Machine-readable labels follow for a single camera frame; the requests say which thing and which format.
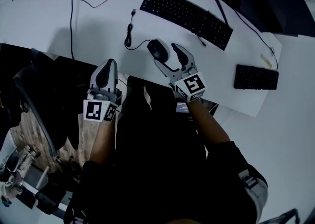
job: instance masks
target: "computer mouse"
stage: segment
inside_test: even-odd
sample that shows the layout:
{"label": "computer mouse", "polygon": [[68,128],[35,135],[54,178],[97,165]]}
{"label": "computer mouse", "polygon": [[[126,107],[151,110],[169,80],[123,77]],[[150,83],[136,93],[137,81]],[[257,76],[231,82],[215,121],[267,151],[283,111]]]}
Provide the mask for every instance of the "computer mouse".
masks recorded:
{"label": "computer mouse", "polygon": [[167,50],[157,39],[151,40],[147,45],[147,48],[155,60],[160,61],[161,63],[168,61]]}

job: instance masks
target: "table surface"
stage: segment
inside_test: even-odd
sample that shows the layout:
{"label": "table surface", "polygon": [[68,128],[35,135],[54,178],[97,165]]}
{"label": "table surface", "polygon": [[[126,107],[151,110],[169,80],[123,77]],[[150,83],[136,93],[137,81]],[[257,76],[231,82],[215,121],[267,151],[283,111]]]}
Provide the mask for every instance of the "table surface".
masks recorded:
{"label": "table surface", "polygon": [[[98,5],[104,0],[87,1]],[[222,51],[206,40],[207,47],[204,47],[188,30],[139,10],[142,1],[109,0],[98,8],[91,8],[80,0],[74,0],[72,28],[75,59],[99,65],[113,58],[120,72],[167,86],[168,79],[155,66],[146,44],[134,51],[124,47],[131,12],[137,9],[133,18],[133,46],[146,39],[162,40],[168,47],[170,59],[167,64],[171,68],[180,67],[171,43],[184,46],[194,55],[196,66],[207,83],[208,89],[203,98],[255,117],[268,91],[234,89],[236,64],[268,67],[260,58],[261,54],[272,63],[273,68],[276,62],[270,50],[235,12],[221,1],[233,28],[230,41]],[[215,0],[189,1],[222,19]],[[0,0],[0,42],[71,57],[70,14],[71,0]],[[279,61],[280,42],[271,33],[260,33],[260,36],[274,48]]]}

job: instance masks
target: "keyboard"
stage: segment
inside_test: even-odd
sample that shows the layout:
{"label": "keyboard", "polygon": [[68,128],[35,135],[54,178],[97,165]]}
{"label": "keyboard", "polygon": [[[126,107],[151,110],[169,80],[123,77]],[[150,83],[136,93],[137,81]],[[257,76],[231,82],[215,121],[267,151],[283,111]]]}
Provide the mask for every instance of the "keyboard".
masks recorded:
{"label": "keyboard", "polygon": [[140,10],[184,27],[222,50],[233,31],[209,11],[187,0],[144,0]]}
{"label": "keyboard", "polygon": [[236,65],[235,89],[276,90],[279,72],[249,65]]}

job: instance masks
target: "forearm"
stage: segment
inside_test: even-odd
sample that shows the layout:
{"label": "forearm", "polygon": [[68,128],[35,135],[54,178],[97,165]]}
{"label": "forearm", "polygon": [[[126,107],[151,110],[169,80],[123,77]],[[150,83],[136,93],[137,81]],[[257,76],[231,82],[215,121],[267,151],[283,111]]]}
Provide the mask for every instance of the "forearm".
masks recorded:
{"label": "forearm", "polygon": [[90,160],[107,165],[113,162],[115,152],[115,118],[111,123],[100,123]]}
{"label": "forearm", "polygon": [[189,112],[197,124],[198,132],[203,135],[207,144],[229,142],[230,138],[202,105],[199,99],[187,104]]}

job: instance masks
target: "white marker cube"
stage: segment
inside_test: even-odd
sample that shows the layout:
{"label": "white marker cube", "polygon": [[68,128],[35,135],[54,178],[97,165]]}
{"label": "white marker cube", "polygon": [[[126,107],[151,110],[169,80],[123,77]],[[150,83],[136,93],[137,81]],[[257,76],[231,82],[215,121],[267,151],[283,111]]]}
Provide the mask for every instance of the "white marker cube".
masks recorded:
{"label": "white marker cube", "polygon": [[191,102],[202,97],[206,89],[207,86],[201,72],[175,82],[175,91],[186,102]]}
{"label": "white marker cube", "polygon": [[83,119],[86,121],[110,123],[118,105],[107,100],[84,100]]}

